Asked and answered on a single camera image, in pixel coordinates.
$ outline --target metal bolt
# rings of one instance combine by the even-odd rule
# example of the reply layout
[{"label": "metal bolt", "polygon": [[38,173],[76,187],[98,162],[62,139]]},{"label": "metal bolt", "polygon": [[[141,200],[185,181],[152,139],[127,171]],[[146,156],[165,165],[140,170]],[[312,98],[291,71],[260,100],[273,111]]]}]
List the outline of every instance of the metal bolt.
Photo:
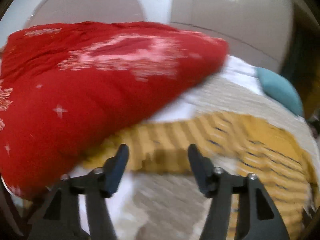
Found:
[{"label": "metal bolt", "polygon": [[255,173],[249,173],[248,175],[249,179],[257,179],[258,176]]},{"label": "metal bolt", "polygon": [[61,180],[63,180],[63,181],[68,180],[68,179],[70,179],[70,176],[68,174],[63,174],[61,176]]},{"label": "metal bolt", "polygon": [[102,168],[95,168],[95,169],[93,170],[93,172],[94,172],[95,174],[100,174],[100,173],[103,173],[103,169],[102,169]]},{"label": "metal bolt", "polygon": [[221,174],[224,172],[223,168],[220,168],[220,167],[215,167],[213,171],[216,174]]}]

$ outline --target red blanket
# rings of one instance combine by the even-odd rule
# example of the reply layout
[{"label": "red blanket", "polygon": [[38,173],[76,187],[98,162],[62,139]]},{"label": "red blanket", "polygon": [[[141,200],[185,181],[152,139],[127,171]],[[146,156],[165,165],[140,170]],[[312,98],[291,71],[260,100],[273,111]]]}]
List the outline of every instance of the red blanket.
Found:
[{"label": "red blanket", "polygon": [[136,22],[51,24],[10,35],[0,77],[0,168],[32,198],[105,137],[219,70],[221,39]]}]

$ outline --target yellow striped blanket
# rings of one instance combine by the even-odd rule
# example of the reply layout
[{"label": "yellow striped blanket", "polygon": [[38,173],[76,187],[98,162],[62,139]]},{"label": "yellow striped blanket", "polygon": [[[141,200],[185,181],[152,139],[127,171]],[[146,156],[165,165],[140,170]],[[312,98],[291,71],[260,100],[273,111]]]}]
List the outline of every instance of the yellow striped blanket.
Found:
[{"label": "yellow striped blanket", "polygon": [[[121,143],[129,146],[128,168],[134,171],[188,173],[186,149],[191,143],[196,143],[201,153],[212,159],[216,155],[236,159],[239,175],[254,172],[259,176],[280,211],[291,239],[296,239],[301,232],[302,209],[309,199],[310,185],[314,198],[318,197],[309,154],[290,133],[251,115],[214,112],[187,121],[138,124],[88,151],[83,166],[102,166]],[[228,237],[235,232],[236,209],[237,201],[234,201]]]}]

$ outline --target snowflake pattern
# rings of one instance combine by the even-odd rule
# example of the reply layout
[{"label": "snowflake pattern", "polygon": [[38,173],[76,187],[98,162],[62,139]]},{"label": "snowflake pattern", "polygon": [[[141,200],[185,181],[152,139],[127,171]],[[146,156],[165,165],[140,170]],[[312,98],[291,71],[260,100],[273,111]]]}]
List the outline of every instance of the snowflake pattern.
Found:
[{"label": "snowflake pattern", "polygon": [[7,154],[10,155],[10,150],[11,150],[11,149],[10,149],[10,145],[7,144],[4,148],[5,148],[5,150],[7,151]]},{"label": "snowflake pattern", "polygon": [[9,189],[10,189],[11,193],[17,197],[21,197],[23,195],[19,186],[17,186],[17,187],[11,186],[11,187],[9,187]]},{"label": "snowflake pattern", "polygon": [[24,36],[27,36],[27,37],[32,37],[32,36],[38,36],[38,35],[41,35],[41,34],[44,34],[44,33],[49,33],[49,34],[54,34],[54,33],[59,33],[61,31],[61,28],[59,29],[43,29],[43,30],[34,30],[34,31],[30,31],[30,32],[26,32],[24,34]]},{"label": "snowflake pattern", "polygon": [[62,115],[63,115],[64,112],[68,112],[68,110],[63,109],[63,107],[60,106],[60,105],[57,105],[57,107],[56,107],[56,108],[53,108],[52,110],[57,113],[57,115],[58,115],[58,117],[59,117],[60,119],[62,119]]},{"label": "snowflake pattern", "polygon": [[[108,53],[108,47],[130,39],[145,39],[149,46],[146,49],[134,49],[126,54]],[[179,42],[170,37],[120,34],[108,41],[70,51],[70,57],[58,66],[59,70],[81,70],[92,66],[102,71],[129,70],[139,81],[147,81],[149,76],[154,75],[174,78],[178,65],[176,59],[186,57],[182,51]]]},{"label": "snowflake pattern", "polygon": [[[12,101],[9,100],[10,94],[13,91],[13,88],[8,88],[2,90],[3,79],[0,80],[0,111],[6,111],[9,106],[12,104]],[[0,118],[0,131],[4,129],[4,122]]]},{"label": "snowflake pattern", "polygon": [[204,33],[200,33],[200,32],[194,32],[194,31],[187,31],[187,30],[180,30],[179,33],[181,34],[187,34],[187,35],[191,35],[197,38],[201,38],[204,41],[216,44],[217,42],[215,41],[217,38],[212,38],[209,35],[206,35]]}]

